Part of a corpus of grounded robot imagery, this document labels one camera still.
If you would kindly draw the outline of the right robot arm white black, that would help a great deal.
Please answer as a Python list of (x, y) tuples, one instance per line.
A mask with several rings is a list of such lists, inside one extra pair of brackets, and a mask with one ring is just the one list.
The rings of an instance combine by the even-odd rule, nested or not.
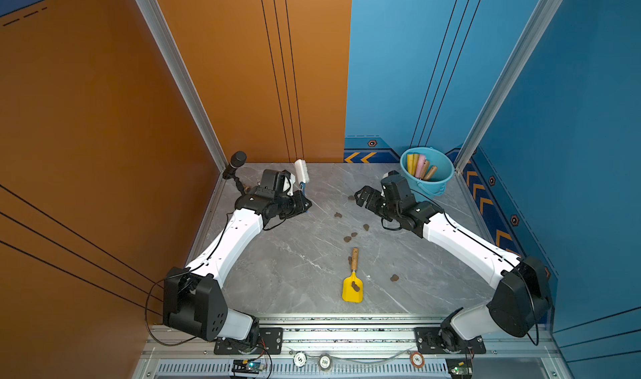
[(494, 290), (489, 302), (459, 308), (443, 320), (438, 337), (446, 352), (462, 352), (468, 342), (499, 331), (525, 337), (553, 308), (549, 275), (541, 260), (484, 240), (455, 222), (434, 200), (417, 201), (407, 179), (395, 170), (382, 179), (381, 185), (380, 190), (370, 186), (358, 190), (357, 205), (440, 246)]

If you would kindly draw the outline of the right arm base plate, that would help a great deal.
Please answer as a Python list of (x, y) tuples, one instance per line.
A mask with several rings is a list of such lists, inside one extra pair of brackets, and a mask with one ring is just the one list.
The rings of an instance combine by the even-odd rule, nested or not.
[(416, 327), (413, 330), (417, 349), (421, 354), (487, 353), (482, 337), (462, 340), (455, 332), (441, 327)]

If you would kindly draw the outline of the yellow scoop wooden handle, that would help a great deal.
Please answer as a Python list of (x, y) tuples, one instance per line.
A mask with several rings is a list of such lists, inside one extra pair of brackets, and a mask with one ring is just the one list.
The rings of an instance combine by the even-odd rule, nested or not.
[(342, 287), (342, 299), (345, 302), (361, 303), (364, 299), (363, 282), (357, 276), (359, 254), (358, 248), (352, 249), (351, 274), (344, 280)]

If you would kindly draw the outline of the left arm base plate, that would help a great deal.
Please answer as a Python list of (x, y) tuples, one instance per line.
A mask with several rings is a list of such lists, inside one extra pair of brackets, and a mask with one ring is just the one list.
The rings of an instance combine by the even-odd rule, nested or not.
[(218, 339), (215, 342), (215, 355), (261, 354), (267, 351), (270, 355), (280, 355), (283, 346), (284, 330), (282, 327), (260, 327), (252, 331), (244, 340), (231, 338)]

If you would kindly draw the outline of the light green trowel wooden handle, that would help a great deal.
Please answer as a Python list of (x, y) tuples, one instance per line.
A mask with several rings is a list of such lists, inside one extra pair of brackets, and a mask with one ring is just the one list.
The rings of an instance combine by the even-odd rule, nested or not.
[(426, 177), (424, 178), (425, 181), (429, 181), (432, 177), (434, 177), (435, 173), (437, 172), (438, 167), (435, 165), (432, 165), (429, 172), (427, 172)]

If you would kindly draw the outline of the green leaf trowel yellow handle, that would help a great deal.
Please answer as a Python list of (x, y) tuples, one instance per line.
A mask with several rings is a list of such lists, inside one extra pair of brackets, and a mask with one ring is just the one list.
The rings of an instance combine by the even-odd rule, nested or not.
[(419, 157), (420, 157), (419, 154), (412, 154), (412, 167), (409, 171), (411, 175), (414, 177), (416, 177), (416, 174), (417, 174), (417, 165), (418, 165)]

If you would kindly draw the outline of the green pointed shovel wooden handle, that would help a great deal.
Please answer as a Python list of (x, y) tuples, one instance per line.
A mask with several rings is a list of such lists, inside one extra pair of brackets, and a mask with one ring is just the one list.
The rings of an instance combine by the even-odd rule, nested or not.
[(422, 167), (422, 170), (421, 170), (420, 175), (419, 175), (418, 178), (420, 180), (423, 180), (426, 177), (427, 172), (429, 172), (429, 169), (430, 169), (430, 161), (429, 160), (425, 160), (424, 161), (424, 165)]

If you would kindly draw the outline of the scrub brush blue white handle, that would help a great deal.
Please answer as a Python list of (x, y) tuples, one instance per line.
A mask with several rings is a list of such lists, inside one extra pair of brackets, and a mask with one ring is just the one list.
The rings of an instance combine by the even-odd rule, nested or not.
[(295, 178), (301, 193), (305, 195), (306, 185), (310, 181), (310, 175), (305, 160), (298, 159), (295, 163)]

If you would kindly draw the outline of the purple trowel pink handle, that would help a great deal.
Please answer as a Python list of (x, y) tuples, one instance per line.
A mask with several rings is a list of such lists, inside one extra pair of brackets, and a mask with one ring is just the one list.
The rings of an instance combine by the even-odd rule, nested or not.
[(423, 155), (423, 154), (420, 154), (419, 161), (418, 161), (418, 165), (417, 165), (417, 174), (416, 174), (416, 178), (417, 178), (417, 179), (419, 179), (418, 177), (419, 177), (419, 175), (420, 175), (420, 172), (421, 172), (421, 170), (422, 170), (422, 167), (423, 167), (423, 165), (424, 165), (424, 161), (425, 161), (425, 160), (427, 160), (427, 157), (426, 157), (425, 155)]

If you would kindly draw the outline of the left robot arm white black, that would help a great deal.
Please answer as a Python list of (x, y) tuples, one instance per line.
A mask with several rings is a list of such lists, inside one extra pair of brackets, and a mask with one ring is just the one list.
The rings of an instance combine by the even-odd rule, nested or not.
[(295, 171), (265, 170), (259, 184), (235, 202), (225, 228), (184, 268), (171, 269), (164, 279), (163, 324), (207, 342), (239, 342), (253, 350), (260, 337), (259, 319), (228, 307), (222, 292), (225, 279), (247, 245), (270, 220), (285, 222), (312, 207), (305, 196), (309, 173), (304, 160)]

